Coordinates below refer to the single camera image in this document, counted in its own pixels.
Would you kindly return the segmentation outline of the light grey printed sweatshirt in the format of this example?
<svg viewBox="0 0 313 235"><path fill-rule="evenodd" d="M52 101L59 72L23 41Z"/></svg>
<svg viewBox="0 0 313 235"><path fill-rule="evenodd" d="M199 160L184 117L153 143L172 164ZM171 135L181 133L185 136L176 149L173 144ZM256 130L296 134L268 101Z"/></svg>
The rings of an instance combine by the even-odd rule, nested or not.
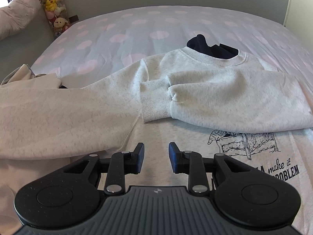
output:
<svg viewBox="0 0 313 235"><path fill-rule="evenodd" d="M81 156L145 145L132 185L183 185L168 145L223 153L284 180L301 196L293 225L312 234L312 98L295 76L247 52L188 47L133 63L78 89L55 74L1 86L1 234L20 228L17 191Z"/></svg>

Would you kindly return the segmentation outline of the cream white garment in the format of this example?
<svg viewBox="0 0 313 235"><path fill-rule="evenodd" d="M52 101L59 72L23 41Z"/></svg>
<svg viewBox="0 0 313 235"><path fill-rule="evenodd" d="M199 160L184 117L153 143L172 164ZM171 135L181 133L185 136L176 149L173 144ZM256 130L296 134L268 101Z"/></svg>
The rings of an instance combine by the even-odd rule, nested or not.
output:
<svg viewBox="0 0 313 235"><path fill-rule="evenodd" d="M1 88L58 89L61 85L55 73L36 75L27 64L23 64L3 79Z"/></svg>

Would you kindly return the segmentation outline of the pink polka dot bedsheet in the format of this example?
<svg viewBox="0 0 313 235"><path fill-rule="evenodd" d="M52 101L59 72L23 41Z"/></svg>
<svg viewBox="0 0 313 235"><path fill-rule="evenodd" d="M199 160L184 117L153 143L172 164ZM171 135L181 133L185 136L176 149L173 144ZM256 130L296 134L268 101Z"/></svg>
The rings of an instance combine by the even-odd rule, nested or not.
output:
<svg viewBox="0 0 313 235"><path fill-rule="evenodd" d="M78 22L34 62L36 74L54 73L81 88L146 56L183 48L198 34L208 45L249 52L312 90L312 52L279 23L244 12L199 6L153 6Z"/></svg>

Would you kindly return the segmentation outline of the dark navy garment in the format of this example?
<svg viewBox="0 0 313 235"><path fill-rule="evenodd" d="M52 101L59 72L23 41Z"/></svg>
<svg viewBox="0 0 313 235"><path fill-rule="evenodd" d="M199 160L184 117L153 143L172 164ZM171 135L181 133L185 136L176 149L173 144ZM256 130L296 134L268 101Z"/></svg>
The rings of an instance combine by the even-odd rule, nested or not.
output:
<svg viewBox="0 0 313 235"><path fill-rule="evenodd" d="M234 58L239 54L239 50L221 43L219 45L209 46L202 34L198 34L196 37L188 40L187 47L199 53L226 60Z"/></svg>

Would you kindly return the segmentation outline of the white room door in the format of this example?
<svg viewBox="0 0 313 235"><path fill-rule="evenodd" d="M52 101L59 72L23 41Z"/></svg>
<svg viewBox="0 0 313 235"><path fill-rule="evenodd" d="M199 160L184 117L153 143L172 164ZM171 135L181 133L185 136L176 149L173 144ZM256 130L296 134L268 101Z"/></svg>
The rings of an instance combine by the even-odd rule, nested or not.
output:
<svg viewBox="0 0 313 235"><path fill-rule="evenodd" d="M312 0L288 0L283 25L297 37L312 35Z"/></svg>

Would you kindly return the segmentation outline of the pink rolled duvet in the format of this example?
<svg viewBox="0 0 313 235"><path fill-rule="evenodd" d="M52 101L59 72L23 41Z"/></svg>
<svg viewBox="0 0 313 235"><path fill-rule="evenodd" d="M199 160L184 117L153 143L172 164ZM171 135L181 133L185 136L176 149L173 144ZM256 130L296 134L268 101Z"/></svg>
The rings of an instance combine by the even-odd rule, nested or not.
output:
<svg viewBox="0 0 313 235"><path fill-rule="evenodd" d="M0 39L20 33L38 15L40 0L12 0L1 7Z"/></svg>

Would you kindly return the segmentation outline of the plush toy storage tube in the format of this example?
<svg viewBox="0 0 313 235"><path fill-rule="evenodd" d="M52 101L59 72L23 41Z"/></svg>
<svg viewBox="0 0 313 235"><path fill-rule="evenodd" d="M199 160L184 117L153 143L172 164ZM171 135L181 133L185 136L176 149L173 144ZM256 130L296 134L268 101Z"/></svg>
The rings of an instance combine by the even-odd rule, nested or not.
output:
<svg viewBox="0 0 313 235"><path fill-rule="evenodd" d="M41 0L41 3L54 36L58 38L71 26L64 0Z"/></svg>

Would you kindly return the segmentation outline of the black wall socket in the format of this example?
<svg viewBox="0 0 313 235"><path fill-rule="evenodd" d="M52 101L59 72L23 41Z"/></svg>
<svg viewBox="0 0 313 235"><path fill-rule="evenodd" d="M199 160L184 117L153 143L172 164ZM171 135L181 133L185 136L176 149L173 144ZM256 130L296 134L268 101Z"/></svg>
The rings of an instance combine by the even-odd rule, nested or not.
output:
<svg viewBox="0 0 313 235"><path fill-rule="evenodd" d="M78 15L74 15L68 18L70 23L75 23L79 21Z"/></svg>

